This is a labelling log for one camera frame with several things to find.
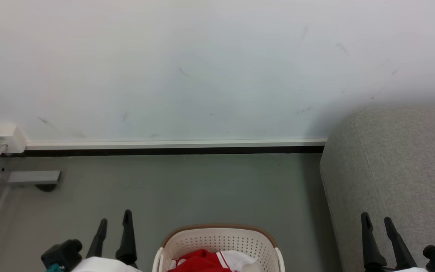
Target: white cable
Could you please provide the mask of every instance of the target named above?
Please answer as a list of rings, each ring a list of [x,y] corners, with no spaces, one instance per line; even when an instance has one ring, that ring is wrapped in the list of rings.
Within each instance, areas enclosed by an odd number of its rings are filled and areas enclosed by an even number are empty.
[[[8,150],[8,145],[2,145],[0,149],[0,156]]]

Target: laundry basket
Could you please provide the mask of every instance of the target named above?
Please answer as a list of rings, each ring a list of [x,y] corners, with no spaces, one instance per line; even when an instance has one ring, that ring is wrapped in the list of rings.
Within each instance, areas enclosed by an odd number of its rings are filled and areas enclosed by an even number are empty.
[[[199,249],[240,251],[259,262],[263,272],[285,272],[273,237],[257,227],[238,224],[200,224],[174,230],[157,251],[152,272],[167,272],[172,259]]]

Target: white baseboard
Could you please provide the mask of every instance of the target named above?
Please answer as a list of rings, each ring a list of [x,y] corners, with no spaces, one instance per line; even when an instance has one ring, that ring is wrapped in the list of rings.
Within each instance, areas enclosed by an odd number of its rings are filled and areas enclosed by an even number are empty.
[[[223,141],[28,142],[26,150],[324,146],[326,138]]]

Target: floor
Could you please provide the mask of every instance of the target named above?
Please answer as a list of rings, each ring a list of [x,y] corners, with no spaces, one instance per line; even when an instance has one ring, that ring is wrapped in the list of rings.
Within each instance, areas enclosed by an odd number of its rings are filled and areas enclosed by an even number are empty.
[[[321,178],[321,154],[156,155],[7,159],[11,170],[55,170],[51,193],[12,188],[0,212],[0,272],[43,271],[41,254],[79,239],[85,256],[102,218],[103,256],[120,244],[133,212],[138,267],[151,272],[165,236],[188,224],[236,223],[266,229],[286,270],[340,272]]]

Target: red and white garment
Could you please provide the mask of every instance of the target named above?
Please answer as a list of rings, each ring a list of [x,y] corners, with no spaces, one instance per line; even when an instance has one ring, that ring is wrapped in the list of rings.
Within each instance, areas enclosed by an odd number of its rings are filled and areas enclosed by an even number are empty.
[[[262,272],[254,258],[235,250],[201,249],[172,260],[168,272]]]

